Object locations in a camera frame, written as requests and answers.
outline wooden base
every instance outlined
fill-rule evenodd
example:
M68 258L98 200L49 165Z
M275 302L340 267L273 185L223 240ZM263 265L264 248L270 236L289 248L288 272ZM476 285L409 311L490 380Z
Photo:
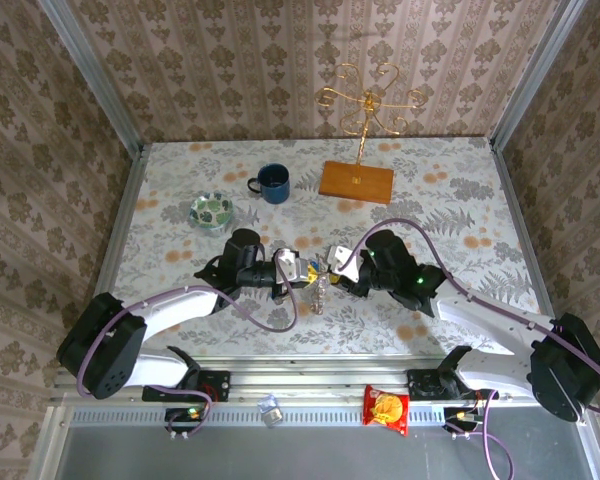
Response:
M327 161L324 164L320 195L351 198L364 202L391 203L393 170L360 166L360 183L353 183L357 167L351 163Z

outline black mounting bracket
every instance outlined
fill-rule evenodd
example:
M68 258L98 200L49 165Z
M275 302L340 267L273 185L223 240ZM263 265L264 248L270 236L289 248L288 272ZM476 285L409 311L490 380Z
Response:
M449 433L459 433L456 429L454 429L453 427L450 427L447 424L452 424L455 425L457 428L459 428L460 430L462 430L463 432L474 432L476 430L476 428L478 428L478 422L473 422L473 421L467 421L467 420L461 420L457 417L457 415L460 412L463 413L469 413L471 411L473 411L474 409L471 407L467 407L467 408L445 408L444 409L444 418L447 419L445 421L445 425L442 426L442 428L444 428L447 432Z
M187 373L176 386L176 390L198 390L209 395L214 402L229 401L231 372L228 370L202 370L198 362L183 350L178 347L167 348L182 358L188 367ZM197 395L164 393L150 386L146 386L142 390L142 401L144 402L198 403L200 400L201 398Z
M478 393L487 398L490 390L471 390L456 375L458 362L471 347L458 346L440 362L438 368L407 370L409 398L421 400L476 400Z

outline patterned wall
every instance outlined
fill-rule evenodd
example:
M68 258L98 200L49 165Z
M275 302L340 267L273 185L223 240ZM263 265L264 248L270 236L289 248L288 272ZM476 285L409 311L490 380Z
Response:
M24 478L128 164L37 3L0 0L1 480Z
M505 149L556 313L600 343L600 0L590 0Z
M486 135L557 0L68 3L143 141L160 142L342 136L351 106L314 103L342 62L366 85L398 64L391 103L413 87L431 97L407 114L410 135Z

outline mug handle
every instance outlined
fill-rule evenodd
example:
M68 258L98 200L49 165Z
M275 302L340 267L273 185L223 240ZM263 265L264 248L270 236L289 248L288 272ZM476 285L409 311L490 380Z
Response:
M253 188L253 187L251 186L251 184L252 184L253 182L257 182L257 181L258 181L258 179L257 179L257 178L250 178L250 179L247 181L247 188L248 188L249 190L251 190L253 193L259 193L259 194L261 194L262 192L261 192L260 190L256 190L255 188Z

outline floral pattern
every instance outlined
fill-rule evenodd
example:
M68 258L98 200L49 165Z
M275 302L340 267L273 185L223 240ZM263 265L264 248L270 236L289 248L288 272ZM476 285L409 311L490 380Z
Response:
M108 7L84 2L94 21ZM0 1L0 479L24 479L129 159L37 2Z
M261 235L267 257L288 246L315 258L330 245L351 247L381 220L412 218L464 281L502 301L537 309L485 139L370 139L365 163L395 171L391 204L319 195L324 160L350 162L357 148L354 139L154 144L114 294L133 302L186 284L221 253L230 232L209 236L188 221L192 200L217 189L234 203L231 228ZM291 196L281 205L269 205L246 188L247 179L268 162L281 162L291 172ZM419 262L433 263L419 235L399 226L394 231ZM309 308L312 288L298 291L298 325L286 334L258 329L227 308L180 324L148 345L176 345L196 355L440 354L459 343L499 348L458 325L405 310L383 292L358 299L330 287L324 315L317 316ZM289 302L276 305L264 289L244 288L239 303L266 325L281 328L291 321Z
M135 100L129 113L145 143L342 137L352 105L319 108L313 97L326 83L356 93L334 76L338 63L357 65L373 89L386 82L379 63L398 65L387 103L427 91L426 106L404 112L408 135L488 135L554 3L67 2L116 90ZM389 125L395 113L380 120Z
M504 156L554 310L600 345L600 2L587 2Z

